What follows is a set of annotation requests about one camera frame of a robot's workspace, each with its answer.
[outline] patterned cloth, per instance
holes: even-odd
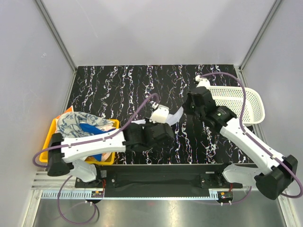
[[[83,131],[80,127],[81,123],[87,123],[100,130],[106,126],[113,125],[112,121],[89,113],[67,112],[62,114],[58,119],[56,132],[60,132],[63,138],[78,138],[94,135],[93,133]]]

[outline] white wall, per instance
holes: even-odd
[[[72,71],[33,0],[0,0],[0,223],[20,226],[51,119]]]
[[[239,65],[274,0],[43,2],[76,65]]]
[[[244,76],[258,91],[266,117],[261,127],[270,146],[298,161],[303,182],[303,3],[284,1],[262,37]],[[292,194],[299,192],[296,183]],[[303,198],[294,200],[303,225]]]

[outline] cloth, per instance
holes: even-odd
[[[58,119],[56,132],[60,132],[63,138],[78,138],[105,133],[114,129],[112,125],[112,121],[89,113],[67,112]],[[101,154],[93,157],[97,161],[101,161],[102,158]]]

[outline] black marble table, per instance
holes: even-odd
[[[160,103],[175,113],[187,92],[196,86],[195,76],[209,72],[236,76],[233,65],[130,65],[81,66],[71,91],[69,106],[125,124],[143,100],[158,93]],[[211,85],[238,86],[226,76],[211,76]],[[136,119],[150,117],[149,102]],[[183,115],[173,126],[174,141],[142,153],[116,154],[115,164],[207,164],[252,162],[230,140],[204,127],[192,116]]]

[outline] perforated basket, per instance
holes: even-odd
[[[241,87],[208,87],[217,105],[225,105],[230,108],[237,117],[240,117],[243,105],[243,91]],[[251,88],[245,88],[246,104],[244,109],[243,123],[245,126],[258,124],[265,118],[264,105],[260,95]]]

